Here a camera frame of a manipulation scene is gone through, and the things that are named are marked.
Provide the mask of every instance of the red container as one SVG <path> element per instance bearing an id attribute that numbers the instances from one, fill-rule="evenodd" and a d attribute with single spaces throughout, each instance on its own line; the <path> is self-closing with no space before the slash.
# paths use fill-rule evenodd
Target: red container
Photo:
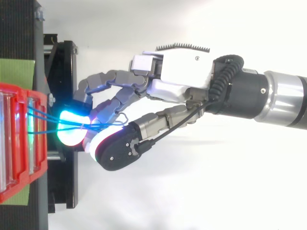
<path id="1" fill-rule="evenodd" d="M 29 171 L 29 100 L 34 101 L 35 109 L 47 111 L 46 95 L 0 83 L 0 203 L 47 170 L 47 136 L 40 134 L 32 135 L 35 151 L 33 170 Z M 34 122 L 35 131 L 47 129 L 46 121 L 35 118 Z"/>

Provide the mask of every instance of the screw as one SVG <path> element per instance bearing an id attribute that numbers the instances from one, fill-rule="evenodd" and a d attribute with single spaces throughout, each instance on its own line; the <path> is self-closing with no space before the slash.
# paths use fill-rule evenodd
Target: screw
<path id="1" fill-rule="evenodd" d="M 56 102 L 56 99 L 53 97 L 52 93 L 48 94 L 48 104 L 50 107 L 53 106 L 53 103 Z"/>
<path id="2" fill-rule="evenodd" d="M 44 11 L 43 11 L 43 7 L 38 7 L 34 13 L 34 16 L 36 19 L 38 19 L 39 21 L 43 22 L 44 19 Z"/>
<path id="3" fill-rule="evenodd" d="M 75 46 L 75 47 L 72 49 L 72 52 L 73 52 L 74 55 L 79 54 L 79 49 L 78 49 L 78 47 Z"/>

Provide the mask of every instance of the white background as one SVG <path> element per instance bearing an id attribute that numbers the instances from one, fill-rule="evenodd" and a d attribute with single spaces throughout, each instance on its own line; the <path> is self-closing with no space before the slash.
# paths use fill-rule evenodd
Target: white background
<path id="1" fill-rule="evenodd" d="M 128 69 L 173 42 L 238 54 L 245 67 L 307 76 L 303 0 L 41 0 L 45 33 L 79 47 L 78 80 Z M 98 104 L 118 91 L 95 98 Z M 169 104 L 142 99 L 131 120 Z M 79 204 L 51 230 L 307 229 L 307 131 L 207 114 L 107 172 L 79 154 Z"/>

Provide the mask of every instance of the green card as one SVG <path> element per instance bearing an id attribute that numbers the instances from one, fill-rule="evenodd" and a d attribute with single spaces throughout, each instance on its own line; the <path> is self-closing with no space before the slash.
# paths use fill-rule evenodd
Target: green card
<path id="1" fill-rule="evenodd" d="M 33 60 L 0 58 L 0 82 L 14 84 L 23 89 L 32 89 L 34 75 Z M 30 185 L 2 203 L 2 205 L 28 205 Z"/>
<path id="2" fill-rule="evenodd" d="M 33 60 L 0 59 L 0 82 L 31 90 L 34 65 Z"/>

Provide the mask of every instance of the clear plastic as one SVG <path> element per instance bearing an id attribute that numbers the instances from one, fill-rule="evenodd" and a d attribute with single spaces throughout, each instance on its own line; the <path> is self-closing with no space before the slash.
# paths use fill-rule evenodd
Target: clear plastic
<path id="1" fill-rule="evenodd" d="M 34 108 L 35 101 L 33 98 L 28 98 L 28 106 Z M 34 114 L 32 109 L 28 109 L 28 112 Z M 35 118 L 31 115 L 27 115 L 28 132 L 35 132 Z M 35 169 L 35 136 L 34 134 L 28 134 L 28 154 L 29 154 L 29 174 L 32 175 Z"/>
<path id="2" fill-rule="evenodd" d="M 13 182 L 11 97 L 0 92 L 0 192 Z"/>
<path id="3" fill-rule="evenodd" d="M 6 190 L 4 97 L 0 92 L 0 192 Z"/>

